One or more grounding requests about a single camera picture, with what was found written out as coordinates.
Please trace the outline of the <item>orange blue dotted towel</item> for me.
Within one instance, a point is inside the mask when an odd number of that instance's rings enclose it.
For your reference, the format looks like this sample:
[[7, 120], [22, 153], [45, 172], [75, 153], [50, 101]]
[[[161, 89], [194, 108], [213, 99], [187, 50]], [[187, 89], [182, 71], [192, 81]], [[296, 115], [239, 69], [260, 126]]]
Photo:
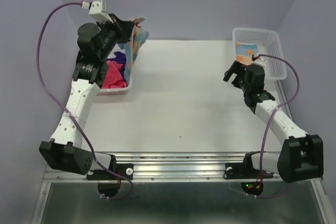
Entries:
[[252, 64], [252, 56], [258, 53], [256, 44], [235, 43], [236, 60], [244, 65]]

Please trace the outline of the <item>blue dotted striped towel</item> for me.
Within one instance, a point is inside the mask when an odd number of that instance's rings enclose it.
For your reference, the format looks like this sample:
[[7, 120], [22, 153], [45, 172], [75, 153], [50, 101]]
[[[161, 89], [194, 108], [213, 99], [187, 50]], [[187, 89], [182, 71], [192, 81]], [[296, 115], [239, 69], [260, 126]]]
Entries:
[[141, 26], [141, 23], [145, 20], [146, 18], [143, 16], [132, 20], [134, 28], [131, 33], [130, 41], [124, 44], [124, 52], [126, 56], [124, 79], [127, 84], [130, 82], [132, 68], [138, 57], [139, 50], [149, 37], [149, 32]]

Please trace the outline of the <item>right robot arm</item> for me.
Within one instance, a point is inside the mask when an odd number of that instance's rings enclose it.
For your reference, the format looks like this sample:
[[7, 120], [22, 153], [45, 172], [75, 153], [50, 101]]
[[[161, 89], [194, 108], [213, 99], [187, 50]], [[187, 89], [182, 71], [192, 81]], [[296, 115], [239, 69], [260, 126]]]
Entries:
[[323, 141], [318, 135], [310, 135], [298, 127], [280, 108], [271, 93], [264, 89], [265, 71], [262, 65], [244, 65], [234, 61], [224, 74], [229, 81], [235, 74], [232, 85], [243, 92], [244, 102], [254, 115], [266, 123], [281, 144], [279, 154], [264, 150], [245, 155], [241, 173], [246, 177], [258, 176], [261, 172], [278, 174], [286, 183], [322, 177]]

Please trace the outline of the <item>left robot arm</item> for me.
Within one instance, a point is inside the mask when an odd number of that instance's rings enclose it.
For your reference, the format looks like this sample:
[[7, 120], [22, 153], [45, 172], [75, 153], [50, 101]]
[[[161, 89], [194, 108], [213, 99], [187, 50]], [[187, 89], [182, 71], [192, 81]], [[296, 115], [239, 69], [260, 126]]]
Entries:
[[116, 44], [129, 42], [134, 22], [110, 14], [103, 23], [86, 23], [78, 28], [79, 47], [72, 74], [70, 95], [63, 115], [39, 152], [55, 170], [85, 175], [94, 161], [92, 151], [82, 149], [83, 129], [91, 106], [108, 72], [107, 57]]

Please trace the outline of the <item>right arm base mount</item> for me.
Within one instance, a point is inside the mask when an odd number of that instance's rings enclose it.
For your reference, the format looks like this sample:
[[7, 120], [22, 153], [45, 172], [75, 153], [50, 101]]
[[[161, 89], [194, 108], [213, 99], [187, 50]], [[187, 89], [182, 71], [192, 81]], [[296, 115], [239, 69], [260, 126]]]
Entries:
[[258, 152], [246, 153], [240, 162], [225, 164], [225, 179], [271, 179], [278, 174], [279, 152], [263, 152], [262, 172], [260, 171], [260, 154]]

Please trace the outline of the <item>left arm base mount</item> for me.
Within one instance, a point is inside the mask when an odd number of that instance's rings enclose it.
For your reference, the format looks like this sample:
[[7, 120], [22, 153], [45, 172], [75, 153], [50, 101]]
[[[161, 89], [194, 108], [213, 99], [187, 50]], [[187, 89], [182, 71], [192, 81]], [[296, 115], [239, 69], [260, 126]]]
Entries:
[[133, 179], [134, 164], [118, 162], [116, 156], [113, 154], [97, 154], [97, 160], [110, 172], [103, 169], [96, 161], [93, 161], [88, 173], [86, 174], [87, 180], [129, 180]]

